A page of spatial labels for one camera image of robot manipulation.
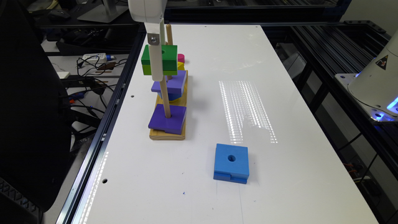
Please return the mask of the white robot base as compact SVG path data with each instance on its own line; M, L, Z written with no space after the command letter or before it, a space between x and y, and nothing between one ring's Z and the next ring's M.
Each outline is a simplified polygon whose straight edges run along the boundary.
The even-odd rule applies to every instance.
M340 85L375 122L397 121L397 34L359 73L338 73Z

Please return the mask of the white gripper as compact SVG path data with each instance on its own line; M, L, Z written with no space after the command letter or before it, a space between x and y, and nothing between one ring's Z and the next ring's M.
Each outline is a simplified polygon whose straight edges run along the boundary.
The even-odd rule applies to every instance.
M136 22L146 22L149 57L153 81L164 78L162 46L165 44L164 12L167 0L128 0L129 12Z

